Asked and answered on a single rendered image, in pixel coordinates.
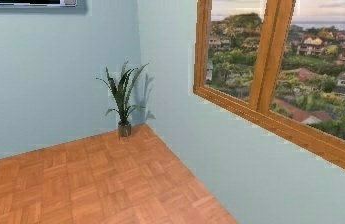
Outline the green potted house plant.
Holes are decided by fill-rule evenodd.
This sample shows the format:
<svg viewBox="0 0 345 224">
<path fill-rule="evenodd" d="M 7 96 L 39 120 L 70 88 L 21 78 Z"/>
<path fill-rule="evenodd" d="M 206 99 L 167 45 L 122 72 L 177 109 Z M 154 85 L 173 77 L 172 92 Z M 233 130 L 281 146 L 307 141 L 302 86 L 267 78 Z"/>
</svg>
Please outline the green potted house plant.
<svg viewBox="0 0 345 224">
<path fill-rule="evenodd" d="M 130 105 L 130 96 L 138 77 L 147 65 L 144 64 L 139 68 L 126 69 L 127 64 L 128 62 L 125 61 L 122 65 L 119 82 L 116 82 L 115 79 L 110 76 L 108 68 L 105 68 L 106 78 L 103 80 L 100 79 L 106 84 L 116 103 L 116 107 L 108 109 L 105 115 L 113 111 L 119 115 L 119 137 L 129 137 L 132 134 L 132 125 L 129 121 L 129 115 L 135 110 L 144 109 L 142 105 Z"/>
</svg>

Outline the wooden framed window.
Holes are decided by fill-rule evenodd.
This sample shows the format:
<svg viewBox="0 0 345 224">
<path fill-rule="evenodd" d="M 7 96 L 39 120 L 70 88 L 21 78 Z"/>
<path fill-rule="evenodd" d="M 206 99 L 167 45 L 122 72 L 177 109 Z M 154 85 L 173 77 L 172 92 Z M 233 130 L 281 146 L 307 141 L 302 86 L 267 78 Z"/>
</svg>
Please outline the wooden framed window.
<svg viewBox="0 0 345 224">
<path fill-rule="evenodd" d="M 212 0 L 198 0 L 193 93 L 345 170 L 345 140 L 270 110 L 296 0 L 267 0 L 247 102 L 205 85 Z"/>
</svg>

